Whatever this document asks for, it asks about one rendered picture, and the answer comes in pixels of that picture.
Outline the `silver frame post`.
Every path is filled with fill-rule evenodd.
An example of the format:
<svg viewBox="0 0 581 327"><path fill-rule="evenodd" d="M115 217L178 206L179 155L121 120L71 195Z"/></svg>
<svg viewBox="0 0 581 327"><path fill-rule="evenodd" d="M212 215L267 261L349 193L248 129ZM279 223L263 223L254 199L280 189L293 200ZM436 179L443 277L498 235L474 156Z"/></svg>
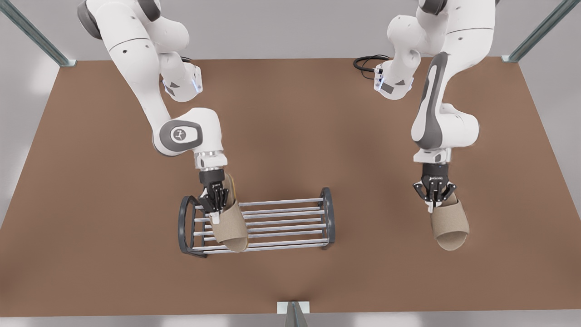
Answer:
<svg viewBox="0 0 581 327"><path fill-rule="evenodd" d="M277 302L277 314L285 314L285 327L308 327L305 314L310 302Z"/></svg>
<svg viewBox="0 0 581 327"><path fill-rule="evenodd" d="M523 59L581 0L561 0L558 6L508 55L502 55L504 63L517 63Z"/></svg>
<svg viewBox="0 0 581 327"><path fill-rule="evenodd" d="M10 2L10 0L0 0L0 12L19 27L35 45L44 51L61 68L71 68L77 64L77 60L68 59L58 48L35 27L29 19Z"/></svg>

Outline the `tan slipper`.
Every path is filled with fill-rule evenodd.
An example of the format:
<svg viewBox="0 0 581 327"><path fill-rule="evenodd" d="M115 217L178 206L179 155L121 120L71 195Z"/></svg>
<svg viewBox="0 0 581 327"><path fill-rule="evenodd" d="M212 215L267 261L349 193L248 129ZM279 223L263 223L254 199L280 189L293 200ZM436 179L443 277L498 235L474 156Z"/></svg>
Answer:
<svg viewBox="0 0 581 327"><path fill-rule="evenodd" d="M230 189L230 207L220 213L220 223L212 225L212 231L217 242L224 244L228 250L235 252L245 251L248 247L248 231L239 203L236 200L234 180L226 174L223 183Z"/></svg>
<svg viewBox="0 0 581 327"><path fill-rule="evenodd" d="M455 194L433 209L430 223L434 239L446 251L461 247L470 233L465 210Z"/></svg>

